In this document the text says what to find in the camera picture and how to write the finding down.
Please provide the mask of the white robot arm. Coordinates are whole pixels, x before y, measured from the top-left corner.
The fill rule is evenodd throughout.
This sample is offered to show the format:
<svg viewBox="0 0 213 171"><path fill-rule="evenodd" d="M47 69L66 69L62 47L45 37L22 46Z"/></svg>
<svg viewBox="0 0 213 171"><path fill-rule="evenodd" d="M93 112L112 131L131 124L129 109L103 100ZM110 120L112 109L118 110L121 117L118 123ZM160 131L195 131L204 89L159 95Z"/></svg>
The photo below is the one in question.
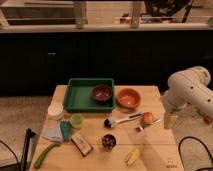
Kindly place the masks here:
<svg viewBox="0 0 213 171"><path fill-rule="evenodd" d="M161 96L165 129L173 127L178 118L176 112L187 104L194 105L213 119L213 90L207 87L210 81L209 71L202 66L175 72L168 78L168 90Z"/></svg>

